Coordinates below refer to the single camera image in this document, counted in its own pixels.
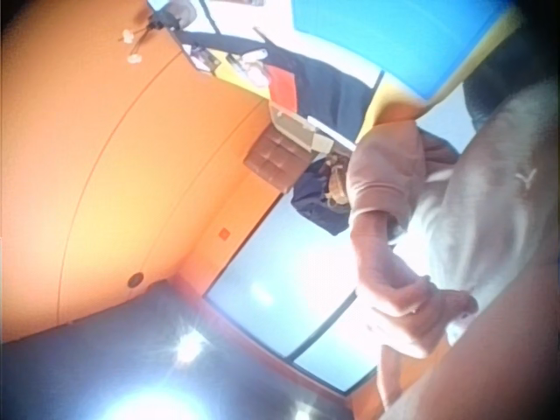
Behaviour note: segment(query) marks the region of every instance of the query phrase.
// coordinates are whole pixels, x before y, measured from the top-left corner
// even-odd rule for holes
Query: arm
[[[401,390],[401,355],[389,346],[381,346],[377,366],[377,390],[387,411],[403,392]]]
[[[382,420],[553,418],[558,268],[527,269]]]
[[[371,129],[353,153],[346,175],[353,234],[357,218],[370,212],[385,213],[406,229],[425,175],[424,145],[414,121]]]

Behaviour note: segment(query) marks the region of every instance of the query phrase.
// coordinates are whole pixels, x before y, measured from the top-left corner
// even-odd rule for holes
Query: hand
[[[384,213],[363,216],[353,225],[352,241],[359,274],[356,293],[366,320],[383,344],[424,358],[453,319],[477,311],[476,301],[463,291],[439,290],[395,255]]]

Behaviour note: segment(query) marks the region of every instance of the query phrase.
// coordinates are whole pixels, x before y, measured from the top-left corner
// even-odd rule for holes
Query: dark blue cloth
[[[350,206],[331,207],[327,203],[328,175],[321,169],[325,160],[312,163],[294,185],[291,204],[308,221],[336,236],[348,229]]]

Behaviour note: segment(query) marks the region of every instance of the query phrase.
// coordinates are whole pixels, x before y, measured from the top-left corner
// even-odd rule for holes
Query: yellow panel
[[[126,62],[116,40],[143,0],[38,0],[2,34],[3,339],[56,324],[60,265],[78,199],[111,131],[179,54],[164,33]]]
[[[473,72],[482,60],[492,52],[520,24],[520,16],[515,9],[504,16],[488,31],[485,37],[472,50],[463,65],[447,81],[440,91],[429,101],[417,97],[400,81],[385,76],[370,104],[364,123],[357,139],[363,137],[377,123],[416,119],[441,102],[466,77]]]
[[[80,203],[62,277],[61,321],[128,296],[127,280],[141,270],[180,194],[260,101],[197,73],[183,57],[154,81],[115,133]],[[172,266],[172,256],[159,263]]]

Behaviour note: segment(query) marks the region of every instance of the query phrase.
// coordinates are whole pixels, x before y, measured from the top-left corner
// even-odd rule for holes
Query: beige sweater
[[[425,227],[438,211],[458,157],[414,121],[374,127],[361,139],[348,168],[351,224],[359,214],[383,211],[397,222],[390,239],[409,229],[413,215],[415,224]]]

